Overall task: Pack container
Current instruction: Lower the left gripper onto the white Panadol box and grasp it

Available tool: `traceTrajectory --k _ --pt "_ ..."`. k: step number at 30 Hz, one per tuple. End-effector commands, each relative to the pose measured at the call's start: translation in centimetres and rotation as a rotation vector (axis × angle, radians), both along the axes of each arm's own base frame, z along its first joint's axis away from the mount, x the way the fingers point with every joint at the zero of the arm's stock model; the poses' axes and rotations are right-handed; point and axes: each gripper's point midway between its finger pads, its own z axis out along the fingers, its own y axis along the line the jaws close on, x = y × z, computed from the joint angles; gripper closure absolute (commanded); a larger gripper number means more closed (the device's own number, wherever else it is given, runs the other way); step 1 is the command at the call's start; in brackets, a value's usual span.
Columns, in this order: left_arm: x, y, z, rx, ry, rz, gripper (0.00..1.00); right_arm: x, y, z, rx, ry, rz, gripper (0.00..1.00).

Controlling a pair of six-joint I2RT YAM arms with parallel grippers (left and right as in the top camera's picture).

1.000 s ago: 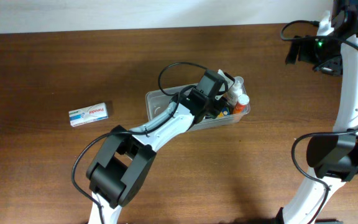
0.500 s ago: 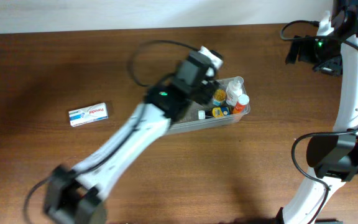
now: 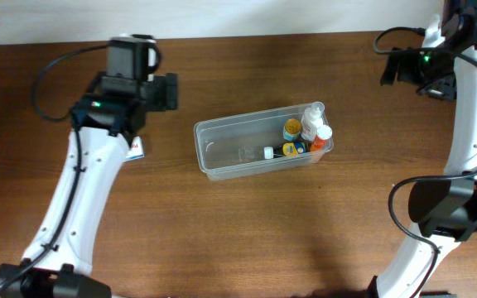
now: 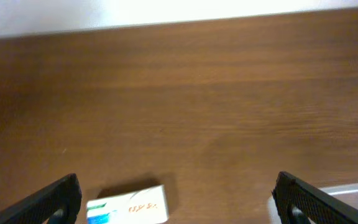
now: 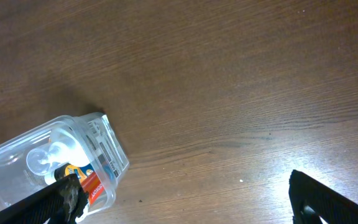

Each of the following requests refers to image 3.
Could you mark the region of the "orange tube white cap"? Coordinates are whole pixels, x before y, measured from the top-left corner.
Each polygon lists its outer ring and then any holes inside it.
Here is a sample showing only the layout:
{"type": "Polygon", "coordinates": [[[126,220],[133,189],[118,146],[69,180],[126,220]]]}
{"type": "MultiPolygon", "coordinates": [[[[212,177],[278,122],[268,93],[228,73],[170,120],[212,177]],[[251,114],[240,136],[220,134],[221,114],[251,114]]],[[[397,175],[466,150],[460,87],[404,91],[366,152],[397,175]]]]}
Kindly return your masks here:
{"type": "Polygon", "coordinates": [[[322,150],[326,143],[331,139],[332,134],[333,132],[330,126],[322,125],[318,127],[316,130],[316,136],[311,143],[310,151],[322,150]]]}

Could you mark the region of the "white calamine lotion bottle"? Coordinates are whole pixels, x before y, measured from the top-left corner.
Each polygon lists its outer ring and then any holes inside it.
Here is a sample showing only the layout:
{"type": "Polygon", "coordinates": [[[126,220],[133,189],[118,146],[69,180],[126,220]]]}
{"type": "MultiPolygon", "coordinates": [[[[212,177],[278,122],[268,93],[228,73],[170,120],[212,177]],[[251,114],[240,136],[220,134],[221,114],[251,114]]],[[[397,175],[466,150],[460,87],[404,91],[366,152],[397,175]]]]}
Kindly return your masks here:
{"type": "Polygon", "coordinates": [[[325,105],[322,102],[314,102],[305,110],[301,118],[301,138],[312,142],[320,126],[324,125],[323,112],[325,105]]]}

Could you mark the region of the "gold lid balm jar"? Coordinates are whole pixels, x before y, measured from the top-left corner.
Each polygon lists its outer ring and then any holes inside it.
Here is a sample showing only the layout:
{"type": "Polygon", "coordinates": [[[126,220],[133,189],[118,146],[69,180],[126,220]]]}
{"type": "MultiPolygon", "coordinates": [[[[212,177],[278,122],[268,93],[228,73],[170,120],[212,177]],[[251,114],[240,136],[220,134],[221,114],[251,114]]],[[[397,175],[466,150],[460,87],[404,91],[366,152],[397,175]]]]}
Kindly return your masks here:
{"type": "Polygon", "coordinates": [[[283,138],[294,142],[301,134],[301,122],[295,118],[288,119],[283,127],[283,138]]]}

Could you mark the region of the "dark bottle white cap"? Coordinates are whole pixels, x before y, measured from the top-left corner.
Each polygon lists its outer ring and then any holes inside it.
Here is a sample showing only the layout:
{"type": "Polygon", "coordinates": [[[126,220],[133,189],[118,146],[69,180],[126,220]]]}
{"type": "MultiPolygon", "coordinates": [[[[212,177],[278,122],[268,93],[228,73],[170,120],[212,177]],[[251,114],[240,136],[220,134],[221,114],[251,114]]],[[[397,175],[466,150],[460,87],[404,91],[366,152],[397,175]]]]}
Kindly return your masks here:
{"type": "Polygon", "coordinates": [[[266,160],[298,156],[307,152],[308,145],[305,142],[285,142],[277,147],[263,148],[263,156],[266,160]]]}

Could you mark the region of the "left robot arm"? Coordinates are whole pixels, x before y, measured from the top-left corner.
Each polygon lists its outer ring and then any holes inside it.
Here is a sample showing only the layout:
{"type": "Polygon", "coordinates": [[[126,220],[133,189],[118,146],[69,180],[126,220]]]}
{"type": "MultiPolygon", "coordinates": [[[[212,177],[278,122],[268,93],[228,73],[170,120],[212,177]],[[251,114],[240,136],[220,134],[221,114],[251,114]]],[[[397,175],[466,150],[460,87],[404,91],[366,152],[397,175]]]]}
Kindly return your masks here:
{"type": "Polygon", "coordinates": [[[0,297],[114,296],[91,276],[99,223],[147,113],[177,109],[178,77],[155,74],[162,55],[153,36],[114,37],[103,48],[106,70],[60,117],[71,124],[65,164],[21,261],[0,265],[0,297]]]}

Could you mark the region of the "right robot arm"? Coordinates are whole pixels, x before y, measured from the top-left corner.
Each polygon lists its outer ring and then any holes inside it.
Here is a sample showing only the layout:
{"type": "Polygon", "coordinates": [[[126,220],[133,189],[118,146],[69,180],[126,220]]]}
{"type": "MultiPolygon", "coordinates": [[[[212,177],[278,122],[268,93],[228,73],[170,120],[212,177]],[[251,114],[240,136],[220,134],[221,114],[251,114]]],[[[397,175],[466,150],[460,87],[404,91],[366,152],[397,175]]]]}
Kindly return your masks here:
{"type": "Polygon", "coordinates": [[[414,84],[420,95],[455,103],[450,155],[442,175],[406,179],[409,226],[369,297],[418,297],[436,267],[477,233],[477,1],[447,1],[418,48],[392,48],[381,81],[414,84]]]}

